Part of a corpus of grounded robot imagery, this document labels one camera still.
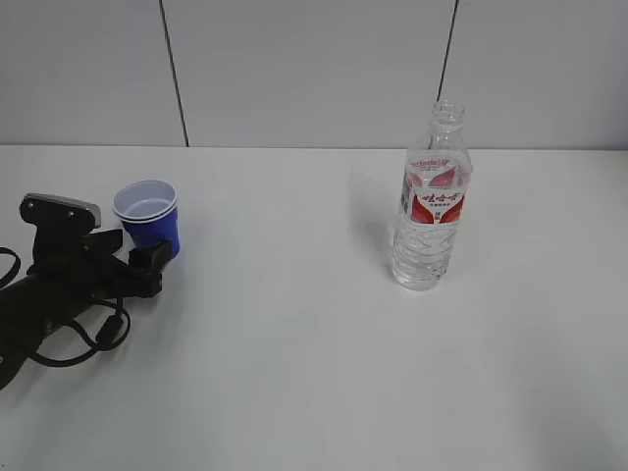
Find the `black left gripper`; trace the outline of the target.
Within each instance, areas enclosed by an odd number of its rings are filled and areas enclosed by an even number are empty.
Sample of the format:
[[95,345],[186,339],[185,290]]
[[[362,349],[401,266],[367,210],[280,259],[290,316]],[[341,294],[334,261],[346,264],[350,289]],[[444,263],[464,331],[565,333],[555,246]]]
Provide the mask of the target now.
[[129,261],[117,258],[121,229],[84,235],[73,254],[73,298],[79,301],[152,298],[162,290],[162,272],[173,258],[173,243],[164,239],[136,247]]

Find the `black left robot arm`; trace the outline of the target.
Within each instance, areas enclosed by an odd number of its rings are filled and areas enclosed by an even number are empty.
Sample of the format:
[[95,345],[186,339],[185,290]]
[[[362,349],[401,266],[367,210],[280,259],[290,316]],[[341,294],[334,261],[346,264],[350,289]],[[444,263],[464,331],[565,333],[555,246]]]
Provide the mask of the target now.
[[[162,289],[162,272],[174,256],[168,239],[134,248],[128,261],[116,253],[120,230],[46,241],[35,239],[33,263],[17,277],[14,262],[1,279],[1,385],[7,387],[31,360],[47,368],[79,365],[116,349],[131,331],[127,298],[152,298]],[[40,353],[62,328],[76,333],[86,352],[68,359]]]

